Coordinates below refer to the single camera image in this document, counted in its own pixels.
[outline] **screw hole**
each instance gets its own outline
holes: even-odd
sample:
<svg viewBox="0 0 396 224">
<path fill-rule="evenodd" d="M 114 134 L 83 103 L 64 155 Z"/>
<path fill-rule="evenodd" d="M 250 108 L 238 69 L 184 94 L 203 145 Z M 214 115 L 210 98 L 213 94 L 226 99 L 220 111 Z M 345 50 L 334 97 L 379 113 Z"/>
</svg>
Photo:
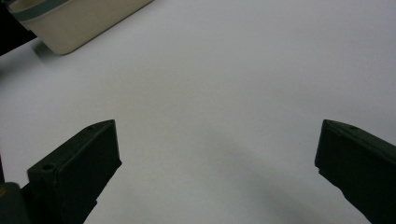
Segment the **screw hole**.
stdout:
<svg viewBox="0 0 396 224">
<path fill-rule="evenodd" d="M 53 168 L 55 168 L 55 165 L 52 164 L 52 163 L 45 164 L 45 165 L 43 166 L 43 170 L 45 170 L 45 171 L 52 170 Z"/>
</svg>

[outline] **white table surface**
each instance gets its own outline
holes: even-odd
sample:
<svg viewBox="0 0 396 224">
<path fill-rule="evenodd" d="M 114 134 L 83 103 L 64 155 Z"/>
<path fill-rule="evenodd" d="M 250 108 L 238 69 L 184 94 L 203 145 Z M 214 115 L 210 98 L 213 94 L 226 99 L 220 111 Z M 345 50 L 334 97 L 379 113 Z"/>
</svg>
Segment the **white table surface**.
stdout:
<svg viewBox="0 0 396 224">
<path fill-rule="evenodd" d="M 7 181 L 115 119 L 87 224 L 368 223 L 314 158 L 321 122 L 396 144 L 396 2 L 156 0 L 75 52 L 0 57 Z"/>
</svg>

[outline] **container lid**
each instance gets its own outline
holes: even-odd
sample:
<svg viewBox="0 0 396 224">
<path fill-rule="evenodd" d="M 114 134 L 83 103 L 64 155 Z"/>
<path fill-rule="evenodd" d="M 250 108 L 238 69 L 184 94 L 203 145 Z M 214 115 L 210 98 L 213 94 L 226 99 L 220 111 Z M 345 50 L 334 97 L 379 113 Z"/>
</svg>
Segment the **container lid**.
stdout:
<svg viewBox="0 0 396 224">
<path fill-rule="evenodd" d="M 15 0 L 8 3 L 7 8 L 17 21 L 29 21 L 67 1 L 69 0 Z"/>
</svg>

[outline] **beige container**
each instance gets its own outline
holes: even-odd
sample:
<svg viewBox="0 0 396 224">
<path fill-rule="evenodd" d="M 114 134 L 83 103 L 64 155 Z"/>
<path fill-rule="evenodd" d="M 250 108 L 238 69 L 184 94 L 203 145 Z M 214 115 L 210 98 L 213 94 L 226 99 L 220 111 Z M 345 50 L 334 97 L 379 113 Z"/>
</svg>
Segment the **beige container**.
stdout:
<svg viewBox="0 0 396 224">
<path fill-rule="evenodd" d="M 16 0 L 8 10 L 53 52 L 67 54 L 153 0 Z"/>
</svg>

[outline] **plastic box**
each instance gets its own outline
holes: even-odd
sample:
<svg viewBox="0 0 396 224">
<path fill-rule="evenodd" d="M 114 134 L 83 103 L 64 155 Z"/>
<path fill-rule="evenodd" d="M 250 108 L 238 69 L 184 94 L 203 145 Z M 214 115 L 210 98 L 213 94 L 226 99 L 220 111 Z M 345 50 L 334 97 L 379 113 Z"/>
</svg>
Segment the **plastic box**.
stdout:
<svg viewBox="0 0 396 224">
<path fill-rule="evenodd" d="M 9 12 L 53 52 L 67 54 L 153 0 L 15 0 Z"/>
</svg>

